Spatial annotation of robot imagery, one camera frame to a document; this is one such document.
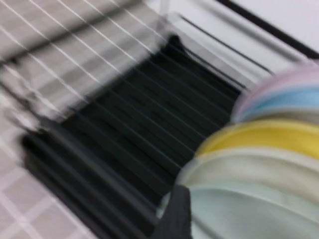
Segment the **pastel plate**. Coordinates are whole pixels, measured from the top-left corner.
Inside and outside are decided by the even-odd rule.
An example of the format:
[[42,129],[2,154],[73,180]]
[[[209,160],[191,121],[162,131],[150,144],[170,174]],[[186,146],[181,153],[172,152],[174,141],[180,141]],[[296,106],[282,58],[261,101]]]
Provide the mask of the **pastel plate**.
[[233,121],[249,121],[276,113],[307,114],[315,110],[319,112],[319,87],[306,87],[269,95],[238,114]]
[[190,161],[176,183],[187,187],[221,181],[255,182],[319,204],[319,161],[270,147],[239,147],[207,153]]
[[302,65],[295,69],[265,79],[250,91],[244,91],[236,101],[231,118],[236,118],[254,102],[283,89],[293,89],[319,84],[319,66]]
[[318,205],[285,192],[224,182],[190,187],[190,194],[194,239],[318,238]]
[[258,120],[226,127],[207,138],[195,156],[241,147],[264,146],[295,151],[319,159],[319,127],[297,120]]

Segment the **white wall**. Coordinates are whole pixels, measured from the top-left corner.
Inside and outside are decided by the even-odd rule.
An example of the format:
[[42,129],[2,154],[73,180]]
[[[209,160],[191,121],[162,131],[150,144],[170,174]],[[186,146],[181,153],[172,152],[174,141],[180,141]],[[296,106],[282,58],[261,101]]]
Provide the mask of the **white wall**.
[[[316,1],[238,0],[237,2],[319,51],[319,31],[316,31],[319,23],[319,1]],[[149,5],[158,11],[159,0],[150,1]],[[307,61],[300,53],[214,0],[171,0],[169,12],[183,14],[274,72],[289,68],[296,61]],[[225,51],[225,48],[218,46],[203,34],[198,34],[198,31],[195,32],[189,25],[182,22],[175,24],[210,51],[223,59],[233,61],[234,67],[238,70],[245,72],[245,68],[252,67],[250,63]]]

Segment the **grout line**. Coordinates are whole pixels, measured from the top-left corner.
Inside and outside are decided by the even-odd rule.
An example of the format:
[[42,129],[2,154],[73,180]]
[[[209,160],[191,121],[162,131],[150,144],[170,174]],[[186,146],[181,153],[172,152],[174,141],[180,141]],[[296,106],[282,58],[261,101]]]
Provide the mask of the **grout line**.
[[[22,3],[21,5],[25,4],[25,5],[27,5],[28,7],[32,6],[32,5],[29,5],[29,4],[27,4],[27,3],[28,3],[28,2],[25,1],[25,2]],[[42,7],[48,7],[48,6],[52,6],[52,5],[54,5],[54,4],[55,4],[55,3],[52,2],[52,3],[49,3],[49,4],[45,4],[45,5],[43,5]],[[80,5],[79,2],[76,2],[74,6],[78,7],[79,5]],[[60,9],[60,10],[57,10],[57,11],[55,11],[54,13],[60,13],[62,10],[64,10],[64,9],[62,8],[62,9]],[[35,12],[28,12],[28,11],[20,12],[21,15],[25,15],[25,14],[28,14],[28,13],[35,13]],[[15,15],[10,14],[9,16],[10,16],[10,18],[6,17],[6,18],[5,18],[6,21],[1,22],[1,24],[5,24],[5,23],[7,23],[7,22],[16,20],[16,18],[15,18],[16,16],[15,16]],[[19,26],[19,27],[17,27],[17,28],[14,28],[14,29],[12,29],[12,31],[16,31],[16,30],[20,30],[20,29],[23,29],[23,26]]]
[[35,228],[26,220],[26,218],[19,212],[15,205],[7,198],[3,193],[0,192],[0,204],[7,209],[11,216],[17,221],[25,232],[32,239],[44,239]]
[[38,216],[40,216],[45,210],[50,208],[53,205],[53,201],[51,200],[51,195],[44,197],[40,202],[31,207],[25,214],[24,217],[28,222],[32,222]]
[[61,212],[78,228],[78,230],[80,230],[82,232],[82,234],[86,234],[88,229],[87,227],[84,225],[84,223],[78,219],[71,210],[69,210],[68,208],[66,208],[64,206],[64,204],[62,204],[60,202],[59,199],[57,199],[57,197],[55,197],[54,195],[52,195],[52,197],[50,198],[55,205],[61,210]]
[[27,172],[20,167],[13,169],[10,173],[6,174],[0,179],[0,192],[10,187],[13,183],[21,179],[26,174]]

